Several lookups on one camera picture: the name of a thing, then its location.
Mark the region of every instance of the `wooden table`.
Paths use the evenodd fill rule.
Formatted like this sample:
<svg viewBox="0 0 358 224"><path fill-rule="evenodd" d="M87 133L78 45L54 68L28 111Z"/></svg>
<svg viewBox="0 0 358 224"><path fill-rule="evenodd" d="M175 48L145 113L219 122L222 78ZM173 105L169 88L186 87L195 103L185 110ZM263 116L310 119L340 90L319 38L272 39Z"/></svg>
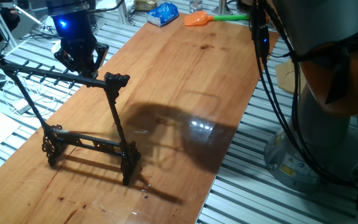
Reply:
<svg viewBox="0 0 358 224"><path fill-rule="evenodd" d="M142 154L130 186L118 158L79 147L51 168L39 129L0 168L0 223L196 221L259 77L248 27L183 18L146 24L99 71L131 76L116 105ZM48 123L118 140L97 88L81 87Z"/></svg>

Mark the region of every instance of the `cardboard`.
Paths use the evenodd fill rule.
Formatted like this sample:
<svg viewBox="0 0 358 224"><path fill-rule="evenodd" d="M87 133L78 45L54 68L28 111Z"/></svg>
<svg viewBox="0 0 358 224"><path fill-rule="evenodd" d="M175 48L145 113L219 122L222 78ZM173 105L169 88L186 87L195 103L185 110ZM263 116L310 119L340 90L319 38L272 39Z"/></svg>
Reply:
<svg viewBox="0 0 358 224"><path fill-rule="evenodd" d="M295 69L291 60L276 66L278 87L287 93L293 94L295 89ZM301 68L301 92L306 85L305 74Z"/></svg>

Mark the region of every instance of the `green handle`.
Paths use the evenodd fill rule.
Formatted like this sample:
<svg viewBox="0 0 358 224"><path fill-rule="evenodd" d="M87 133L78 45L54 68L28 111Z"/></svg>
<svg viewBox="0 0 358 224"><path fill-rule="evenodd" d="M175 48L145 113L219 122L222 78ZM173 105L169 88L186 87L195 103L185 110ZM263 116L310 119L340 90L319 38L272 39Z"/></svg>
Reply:
<svg viewBox="0 0 358 224"><path fill-rule="evenodd" d="M214 16L214 21L249 20L248 15Z"/></svg>

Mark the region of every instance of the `black metal stand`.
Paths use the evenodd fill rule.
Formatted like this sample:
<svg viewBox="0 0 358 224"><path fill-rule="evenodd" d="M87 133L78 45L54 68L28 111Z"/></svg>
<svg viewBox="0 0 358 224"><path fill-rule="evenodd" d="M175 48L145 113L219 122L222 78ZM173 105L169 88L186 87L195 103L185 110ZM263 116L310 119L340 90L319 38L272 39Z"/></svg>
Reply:
<svg viewBox="0 0 358 224"><path fill-rule="evenodd" d="M9 63L3 59L2 55L0 55L0 68L3 69L4 73L7 76L9 76L19 87L25 100L28 102L32 111L34 112L38 120L41 122L41 126L44 129L44 140L42 143L42 150L47 153L49 165L50 166L55 165L56 158L65 150L66 145L83 147L86 149L91 149L98 152L104 152L114 156L120 156L122 157L121 171L124 176L122 183L124 185L128 185L130 181L130 177L137 165L137 161L140 159L140 153L136 149L135 142L133 141L127 142L125 139L124 131L122 129L119 115L116 109L116 98L119 96L118 91L122 87L125 87L127 85L128 80L130 78L129 75L106 73L104 76L104 81L101 81L101 80L96 80L94 78L68 75L65 72L63 73L53 72L52 71L53 69L42 70L39 69L40 66L38 66L37 68L26 67L27 64L28 62L26 62L23 65ZM30 95L27 93L22 82L19 80L19 77L17 76L19 72L29 74L27 78L30 78L32 75L41 76L42 77L41 82L45 78L56 79L54 85L57 85L59 81L68 81L71 83L84 84L88 87L103 88L104 91L106 92L106 96L111 108L111 113L114 118L114 122L117 126L117 131L121 142L118 143L118 142L108 141L104 139L94 138L91 136L86 136L83 134L73 133L70 131L63 130L61 125L50 126L49 124L47 124L42 118L37 107L35 107L34 102L32 101ZM91 141L93 143L93 146L83 144L81 141L82 139ZM114 150L115 147L119 147L121 149L121 153L116 152Z"/></svg>

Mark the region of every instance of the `blue light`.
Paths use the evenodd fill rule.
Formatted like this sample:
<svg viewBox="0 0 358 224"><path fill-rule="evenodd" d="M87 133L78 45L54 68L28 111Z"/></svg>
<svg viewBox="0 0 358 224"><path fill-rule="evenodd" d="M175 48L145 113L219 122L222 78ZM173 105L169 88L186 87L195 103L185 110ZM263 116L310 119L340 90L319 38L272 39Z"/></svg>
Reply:
<svg viewBox="0 0 358 224"><path fill-rule="evenodd" d="M60 25L62 25L62 27L64 28L64 27L66 27L67 24L63 21L60 21Z"/></svg>

